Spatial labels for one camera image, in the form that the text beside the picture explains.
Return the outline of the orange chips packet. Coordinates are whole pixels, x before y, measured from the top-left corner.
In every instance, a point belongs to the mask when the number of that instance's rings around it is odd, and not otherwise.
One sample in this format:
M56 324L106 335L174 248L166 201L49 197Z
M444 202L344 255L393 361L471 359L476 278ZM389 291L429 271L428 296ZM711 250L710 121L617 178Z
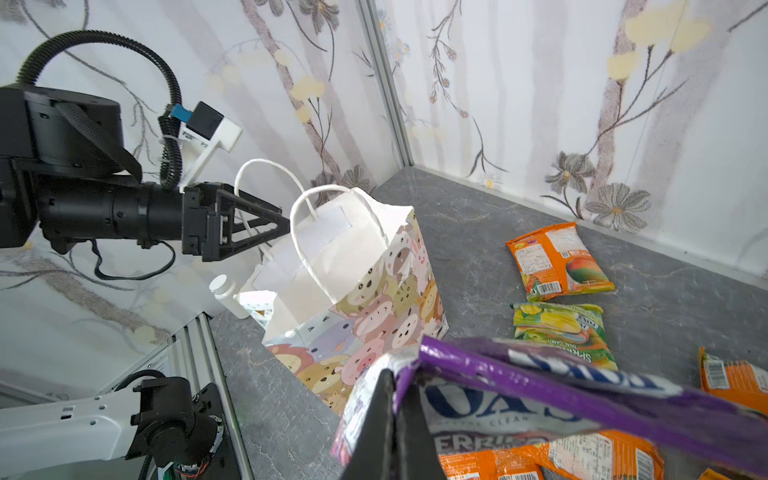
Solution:
M651 442L619 431L572 436L515 449L443 455L449 479L663 479Z

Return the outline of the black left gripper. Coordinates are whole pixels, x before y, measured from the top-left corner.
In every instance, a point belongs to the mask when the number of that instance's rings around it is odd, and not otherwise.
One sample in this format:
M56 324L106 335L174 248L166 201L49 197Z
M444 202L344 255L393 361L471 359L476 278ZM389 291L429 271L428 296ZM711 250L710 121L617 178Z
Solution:
M237 213L254 218L237 221ZM282 209L226 183L188 185L182 198L181 249L204 262L222 261L290 232Z

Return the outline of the purple Fox's berries packet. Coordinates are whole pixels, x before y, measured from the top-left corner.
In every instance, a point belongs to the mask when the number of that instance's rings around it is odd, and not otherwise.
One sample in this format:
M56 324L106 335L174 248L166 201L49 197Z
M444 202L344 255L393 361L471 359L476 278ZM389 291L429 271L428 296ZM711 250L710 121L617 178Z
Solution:
M332 454L350 461L380 373L395 379L395 415L416 385L443 455L550 443L621 431L762 477L767 419L744 406L654 375L594 366L541 344L432 337L384 354L360 378Z

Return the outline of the white cartoon paper bag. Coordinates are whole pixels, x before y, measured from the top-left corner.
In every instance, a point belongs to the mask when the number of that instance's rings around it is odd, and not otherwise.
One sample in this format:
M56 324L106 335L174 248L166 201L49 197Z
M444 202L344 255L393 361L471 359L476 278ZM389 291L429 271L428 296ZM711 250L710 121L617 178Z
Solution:
M413 207L359 187L301 189L290 231L235 294L266 349L341 414L382 355L449 330Z

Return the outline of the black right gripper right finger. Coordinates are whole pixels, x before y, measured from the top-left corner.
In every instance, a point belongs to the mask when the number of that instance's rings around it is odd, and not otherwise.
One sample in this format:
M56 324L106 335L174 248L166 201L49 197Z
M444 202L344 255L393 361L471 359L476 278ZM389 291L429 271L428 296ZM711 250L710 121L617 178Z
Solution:
M395 415L395 478L446 480L421 405L419 388L408 387Z

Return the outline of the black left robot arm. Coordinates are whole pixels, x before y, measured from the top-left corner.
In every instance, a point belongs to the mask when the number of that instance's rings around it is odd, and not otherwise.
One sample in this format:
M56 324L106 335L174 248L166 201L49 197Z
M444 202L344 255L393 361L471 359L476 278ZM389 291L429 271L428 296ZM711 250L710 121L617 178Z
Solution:
M163 75L169 101L158 119L164 156L146 181L123 144L119 105L37 81L58 54L85 44L133 51ZM176 76L149 47L122 35L78 30L39 45L1 90L1 245L21 246L40 228L66 254L80 243L133 240L205 262L228 259L290 231L279 207L226 183L199 182L217 149L240 130L206 104L183 105ZM77 400L5 408L5 477L95 460L143 460L144 479L244 479L249 473L218 381L145 368L112 390Z

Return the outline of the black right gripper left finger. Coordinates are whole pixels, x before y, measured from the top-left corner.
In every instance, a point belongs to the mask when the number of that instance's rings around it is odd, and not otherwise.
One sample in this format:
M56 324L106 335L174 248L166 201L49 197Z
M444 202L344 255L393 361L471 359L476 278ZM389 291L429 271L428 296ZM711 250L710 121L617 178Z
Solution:
M377 380L362 430L342 480L390 480L396 473L395 379L384 369Z

